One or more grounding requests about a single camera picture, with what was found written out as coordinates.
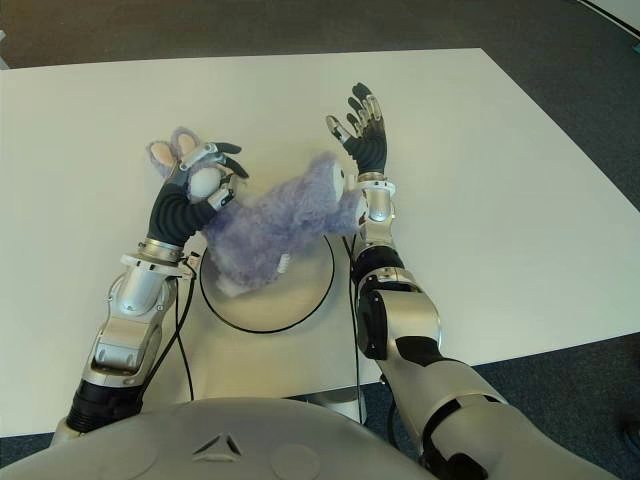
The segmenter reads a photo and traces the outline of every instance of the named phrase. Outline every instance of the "plush bunny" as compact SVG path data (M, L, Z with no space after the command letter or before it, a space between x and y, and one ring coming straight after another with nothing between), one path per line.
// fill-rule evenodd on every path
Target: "plush bunny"
M198 137L178 128L171 142L153 142L147 153L163 177L182 156L199 144ZM214 162L190 173L188 195L198 201L211 195L224 175ZM286 272L310 240L323 234L353 235L367 215L360 190L343 192L344 172L332 153L316 157L307 171L257 199L236 198L202 229L219 276L217 286L228 296L262 288Z

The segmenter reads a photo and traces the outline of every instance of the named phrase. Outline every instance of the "bunny ear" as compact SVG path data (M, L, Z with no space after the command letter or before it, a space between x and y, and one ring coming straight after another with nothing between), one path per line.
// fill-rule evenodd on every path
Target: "bunny ear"
M178 127L171 135L171 148L182 158L200 145L200 139L188 128Z
M152 142L147 145L147 155L149 156L149 160L156 170L162 175L162 178L167 178L173 166L176 164L177 160L171 152L171 147L167 142Z

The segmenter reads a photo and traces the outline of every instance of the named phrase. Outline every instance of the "gray carpet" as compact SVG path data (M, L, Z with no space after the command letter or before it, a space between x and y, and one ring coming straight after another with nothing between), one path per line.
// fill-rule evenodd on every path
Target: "gray carpet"
M575 1L3 0L14 67L167 57L483 48L640 208L637 43ZM640 420L640 336L478 367L545 433L640 479L620 423ZM365 389L384 435L389 395ZM397 428L409 453L406 433ZM48 437L0 440L0 465Z

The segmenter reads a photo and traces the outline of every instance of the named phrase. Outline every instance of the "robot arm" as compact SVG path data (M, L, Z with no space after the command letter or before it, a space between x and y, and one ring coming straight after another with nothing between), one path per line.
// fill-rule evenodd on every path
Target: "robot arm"
M234 196L235 176L223 179L205 200L190 203L190 169L215 160L236 175L247 173L225 153L240 147L205 143L185 155L165 180L151 212L147 238L135 254L123 255L126 271L108 295L108 317L100 327L82 372L69 415L58 425L53 443L75 438L142 409L162 340L162 319L176 298L176 278L184 244Z
M358 165L369 215L353 252L358 345L386 377L421 463L442 479L615 478L560 447L470 366L440 354L440 319L395 250L393 184L384 176L380 107L359 83L350 98L352 136L335 117L331 133Z

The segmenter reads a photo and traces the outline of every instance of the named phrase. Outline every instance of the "white platform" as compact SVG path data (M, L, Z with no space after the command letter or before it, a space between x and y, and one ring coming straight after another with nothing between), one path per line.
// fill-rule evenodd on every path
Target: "white platform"
M324 116L343 118L358 80L382 104L395 238L440 311L446 355L478 364L638 330L640 215L481 50L2 71L0 435L51 431L67 413L120 255L144 238L160 186L147 142L185 125L242 145L253 178L273 184L339 151ZM333 244L332 292L286 332L234 330L196 292L185 346L198 397L354 383L347 264ZM377 378L364 362L362 381ZM146 406L186 393L176 350Z

